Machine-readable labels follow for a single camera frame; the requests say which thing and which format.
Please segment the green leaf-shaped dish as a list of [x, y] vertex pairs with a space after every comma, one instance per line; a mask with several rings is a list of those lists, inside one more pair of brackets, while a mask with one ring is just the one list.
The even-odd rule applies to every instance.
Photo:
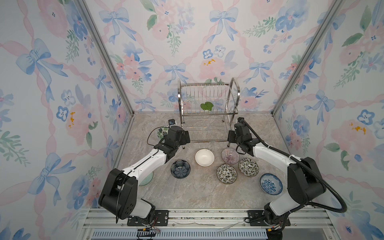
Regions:
[[212, 102], [205, 102], [200, 104], [200, 108], [203, 112], [211, 112], [214, 108], [214, 104]]

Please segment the black white floral bowl front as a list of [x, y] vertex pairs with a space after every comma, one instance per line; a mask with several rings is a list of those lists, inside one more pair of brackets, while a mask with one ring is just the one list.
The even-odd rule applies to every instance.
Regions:
[[233, 184], [238, 178], [236, 169], [228, 164], [220, 165], [216, 173], [219, 181], [226, 185]]

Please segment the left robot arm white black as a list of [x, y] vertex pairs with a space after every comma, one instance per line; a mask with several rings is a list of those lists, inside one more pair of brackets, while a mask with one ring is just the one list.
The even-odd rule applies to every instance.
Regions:
[[136, 217], [151, 224], [156, 207], [138, 198], [138, 186], [150, 173], [173, 158], [181, 146], [190, 142], [188, 131], [176, 125], [170, 126], [165, 138], [141, 160], [123, 170], [109, 172], [99, 197], [99, 206], [118, 219]]

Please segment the pale green plate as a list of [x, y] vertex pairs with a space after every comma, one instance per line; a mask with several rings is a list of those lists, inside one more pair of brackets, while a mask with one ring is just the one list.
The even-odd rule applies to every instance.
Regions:
[[146, 186], [146, 185], [148, 185], [153, 180], [153, 177], [154, 177], [154, 173], [151, 172], [149, 175], [147, 175], [143, 179], [143, 181], [139, 184], [139, 186]]

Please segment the green leaf pattern bowl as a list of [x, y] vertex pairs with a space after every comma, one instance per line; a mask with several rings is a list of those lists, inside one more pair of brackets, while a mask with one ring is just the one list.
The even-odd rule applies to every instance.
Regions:
[[160, 127], [158, 130], [157, 130], [157, 137], [159, 139], [162, 139], [163, 137], [165, 137], [169, 132], [169, 128], [168, 127]]

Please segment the black white floral bowl right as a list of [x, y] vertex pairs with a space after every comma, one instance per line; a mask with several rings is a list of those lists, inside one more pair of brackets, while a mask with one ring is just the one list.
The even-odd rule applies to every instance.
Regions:
[[253, 178], [258, 175], [259, 173], [259, 166], [258, 164], [249, 158], [243, 158], [239, 161], [238, 167], [240, 172], [249, 178]]

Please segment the blue white patterned plate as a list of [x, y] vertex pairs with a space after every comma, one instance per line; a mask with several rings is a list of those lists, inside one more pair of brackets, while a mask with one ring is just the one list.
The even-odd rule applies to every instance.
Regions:
[[263, 174], [260, 178], [262, 190], [269, 195], [279, 195], [283, 192], [281, 180], [273, 174]]

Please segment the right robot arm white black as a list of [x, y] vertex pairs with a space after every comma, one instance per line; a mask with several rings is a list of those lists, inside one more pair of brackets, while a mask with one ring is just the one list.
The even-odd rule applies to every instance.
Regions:
[[267, 161], [281, 170], [287, 178], [287, 192], [264, 207], [262, 219], [267, 225], [286, 221], [290, 213], [307, 206], [310, 201], [326, 192], [325, 184], [311, 173], [319, 175], [316, 162], [307, 157], [292, 160], [289, 155], [262, 140], [244, 118], [238, 118], [234, 130], [229, 131], [228, 140], [248, 154]]

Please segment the white bowl orange outside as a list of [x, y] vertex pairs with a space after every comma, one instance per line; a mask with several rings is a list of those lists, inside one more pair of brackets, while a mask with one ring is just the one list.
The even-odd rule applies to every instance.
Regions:
[[202, 167], [209, 167], [215, 161], [213, 152], [208, 149], [198, 150], [195, 154], [195, 161]]

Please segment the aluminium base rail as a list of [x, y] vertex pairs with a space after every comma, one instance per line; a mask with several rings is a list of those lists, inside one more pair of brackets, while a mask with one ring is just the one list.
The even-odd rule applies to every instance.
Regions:
[[249, 224], [246, 209], [162, 209], [169, 211], [166, 226], [128, 226], [116, 223], [103, 209], [90, 210], [79, 240], [339, 240], [330, 217], [322, 209], [304, 208], [290, 214], [287, 226], [272, 234], [262, 222]]

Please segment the dark blue flower bowl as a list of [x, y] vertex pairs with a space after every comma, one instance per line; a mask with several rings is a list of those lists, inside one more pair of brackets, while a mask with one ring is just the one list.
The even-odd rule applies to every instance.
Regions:
[[171, 174], [176, 179], [184, 179], [190, 172], [191, 166], [185, 160], [177, 160], [171, 165]]

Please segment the stainless steel dish rack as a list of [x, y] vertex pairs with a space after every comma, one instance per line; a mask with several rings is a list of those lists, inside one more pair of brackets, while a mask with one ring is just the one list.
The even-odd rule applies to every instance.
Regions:
[[239, 102], [235, 78], [227, 83], [217, 78], [205, 83], [178, 82], [180, 122], [192, 143], [226, 142]]

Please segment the black white floral bowl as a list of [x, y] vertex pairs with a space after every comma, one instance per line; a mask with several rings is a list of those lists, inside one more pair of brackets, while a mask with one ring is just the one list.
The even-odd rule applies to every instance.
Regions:
[[239, 161], [238, 167], [240, 172], [249, 178], [253, 178], [258, 175], [259, 173], [259, 166], [258, 164], [249, 158], [243, 158]]
[[226, 185], [233, 184], [238, 178], [236, 169], [228, 164], [220, 165], [216, 173], [219, 181]]

